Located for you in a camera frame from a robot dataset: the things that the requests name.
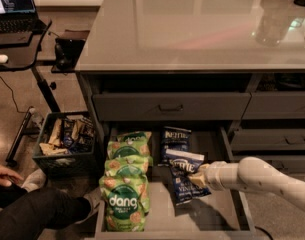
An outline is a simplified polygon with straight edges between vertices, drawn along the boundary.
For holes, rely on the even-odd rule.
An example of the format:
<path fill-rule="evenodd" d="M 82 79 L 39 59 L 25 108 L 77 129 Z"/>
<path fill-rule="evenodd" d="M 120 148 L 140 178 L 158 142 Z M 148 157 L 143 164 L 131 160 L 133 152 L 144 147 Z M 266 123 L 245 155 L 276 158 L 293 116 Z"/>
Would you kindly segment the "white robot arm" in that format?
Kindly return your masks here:
<path fill-rule="evenodd" d="M 287 176 L 256 157 L 237 163 L 216 161 L 201 165 L 188 178 L 200 188 L 273 193 L 305 212 L 305 181 Z"/>

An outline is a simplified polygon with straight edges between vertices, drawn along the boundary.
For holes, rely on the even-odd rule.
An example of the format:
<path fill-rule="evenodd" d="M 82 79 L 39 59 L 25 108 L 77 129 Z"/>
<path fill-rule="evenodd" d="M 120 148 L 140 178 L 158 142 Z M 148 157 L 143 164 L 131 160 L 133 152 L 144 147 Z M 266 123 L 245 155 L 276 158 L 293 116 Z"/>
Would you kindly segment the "person's hand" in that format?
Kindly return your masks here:
<path fill-rule="evenodd" d="M 13 183 L 18 183 L 23 180 L 23 177 L 17 172 L 0 165 L 0 186 L 10 187 Z"/>

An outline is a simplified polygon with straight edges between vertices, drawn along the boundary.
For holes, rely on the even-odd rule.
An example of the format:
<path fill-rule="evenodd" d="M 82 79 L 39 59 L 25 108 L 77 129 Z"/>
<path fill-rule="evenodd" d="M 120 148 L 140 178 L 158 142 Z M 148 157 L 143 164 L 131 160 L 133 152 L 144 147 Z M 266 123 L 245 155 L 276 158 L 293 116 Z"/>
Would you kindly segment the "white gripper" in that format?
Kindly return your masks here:
<path fill-rule="evenodd" d="M 237 163 L 217 161 L 211 164 L 202 164 L 198 170 L 205 170 L 205 175 L 203 172 L 197 172 L 190 174 L 188 178 L 200 188 L 205 188 L 208 185 L 212 190 L 223 191 L 225 189 L 238 190 L 241 186 Z"/>

